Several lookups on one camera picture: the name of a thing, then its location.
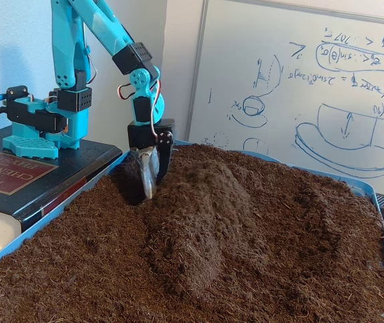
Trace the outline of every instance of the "brown soil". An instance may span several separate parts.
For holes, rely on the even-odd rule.
[[[0,322],[384,322],[383,224],[342,183],[179,148],[130,162],[0,261]]]

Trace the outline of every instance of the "whiteboard frame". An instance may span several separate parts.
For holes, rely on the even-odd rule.
[[[195,104],[195,96],[197,92],[197,82],[198,82],[198,74],[199,74],[199,64],[201,62],[201,55],[203,50],[203,41],[205,34],[205,23],[207,19],[207,11],[208,4],[212,0],[204,0],[203,9],[201,13],[201,25],[199,27],[199,42],[198,42],[198,55],[195,64],[195,74],[193,77],[193,85],[192,85],[192,96],[191,102],[189,105],[189,113],[187,120],[187,129],[186,129],[186,140],[189,141],[191,136],[191,127],[192,127],[192,117],[193,117],[193,106]],[[292,10],[292,11],[301,11],[307,13],[314,13],[318,15],[328,15],[331,17],[339,17],[344,19],[352,19],[363,22],[376,22],[378,24],[384,24],[384,17],[378,17],[373,15],[361,15],[359,13],[351,13],[347,11],[333,11],[328,9],[321,9],[318,7],[309,7],[306,5],[293,5],[289,3],[268,1],[268,0],[224,0],[224,1],[233,1],[239,3],[245,3],[249,5],[264,5],[266,7],[273,7],[278,9]]]

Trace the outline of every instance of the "robotic arm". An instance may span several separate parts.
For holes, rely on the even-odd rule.
[[[151,54],[142,43],[134,42],[105,0],[51,0],[51,7],[53,58],[60,87],[57,97],[64,91],[85,91],[84,75],[86,83],[93,80],[84,23],[110,53],[121,73],[130,75],[128,85],[133,85],[135,92],[134,121],[128,126],[129,146],[139,162],[146,196],[151,198],[156,182],[168,171],[174,127],[173,120],[161,121],[164,98],[160,95],[160,72],[151,63]],[[121,93],[122,87],[118,88],[119,97],[127,99]]]
[[[136,43],[114,16],[105,0],[51,0],[53,59],[58,85],[44,100],[35,99],[24,85],[0,95],[12,121],[13,134],[3,147],[20,157],[58,157],[59,149],[78,149],[88,134],[88,108],[92,105],[90,48],[84,24],[110,53],[123,75],[130,75],[134,121],[128,126],[129,146],[140,166],[146,196],[168,171],[173,146],[174,120],[162,119],[164,98],[160,72],[142,43]]]

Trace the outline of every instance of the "wall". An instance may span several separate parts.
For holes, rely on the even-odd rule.
[[[384,17],[384,0],[278,2]],[[202,6],[203,0],[168,0],[164,47],[164,95],[167,115],[176,119],[180,139],[186,139]]]
[[[162,64],[166,0],[107,0],[137,42],[144,42],[153,54],[153,63]],[[110,55],[88,32],[98,77],[92,84],[89,140],[128,149],[127,125],[132,121],[130,101],[120,101],[117,87],[128,83]],[[7,87],[27,85],[38,98],[55,87],[51,52],[51,2],[0,0],[0,93]],[[9,125],[0,116],[0,128]]]

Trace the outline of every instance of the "blue tray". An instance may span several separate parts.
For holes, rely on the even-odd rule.
[[[190,145],[190,143],[188,143],[186,141],[176,141],[176,145],[183,146],[183,145]],[[262,155],[260,153],[253,153],[250,151],[239,151],[239,152],[244,153],[246,155],[251,155],[253,157],[258,157],[260,159],[264,159],[265,161],[268,161],[268,162],[281,163],[277,159],[274,159],[274,158],[266,156],[266,155]],[[111,165],[109,165],[101,173],[99,173],[99,175],[95,176],[91,181],[89,181],[86,185],[84,185],[81,190],[77,191],[75,194],[70,196],[65,202],[63,202],[61,205],[59,205],[56,209],[52,210],[46,217],[42,218],[39,222],[35,223],[30,229],[28,229],[27,231],[22,233],[14,241],[12,241],[10,244],[8,244],[6,247],[4,247],[4,249],[2,249],[0,251],[0,260],[2,257],[6,256],[7,254],[10,254],[10,253],[14,252],[15,250],[17,250],[23,244],[24,240],[34,236],[34,234],[36,232],[41,230],[44,226],[46,226],[48,223],[50,223],[54,218],[56,218],[60,214],[62,214],[64,208],[73,199],[75,199],[83,191],[90,190],[99,181],[99,179],[101,179],[101,177],[111,173],[111,171],[114,168],[116,168],[119,164],[121,164],[122,161],[127,156],[128,156],[128,154],[126,153],[123,156],[121,156],[119,159],[114,161]],[[344,176],[338,176],[338,175],[329,174],[329,173],[325,173],[325,172],[319,172],[317,170],[309,170],[307,168],[297,167],[297,166],[290,165],[290,164],[286,164],[286,165],[289,167],[292,167],[292,168],[297,168],[300,170],[306,170],[312,174],[327,176],[327,177],[333,178],[335,180],[345,182],[352,189],[352,192],[355,195],[369,197],[372,200],[373,204],[376,206],[376,208],[378,208],[379,212],[381,212],[379,209],[378,200],[376,198],[375,189],[371,185],[367,184],[366,182],[363,182],[360,180],[355,180],[353,178],[348,178],[348,177],[344,177]]]

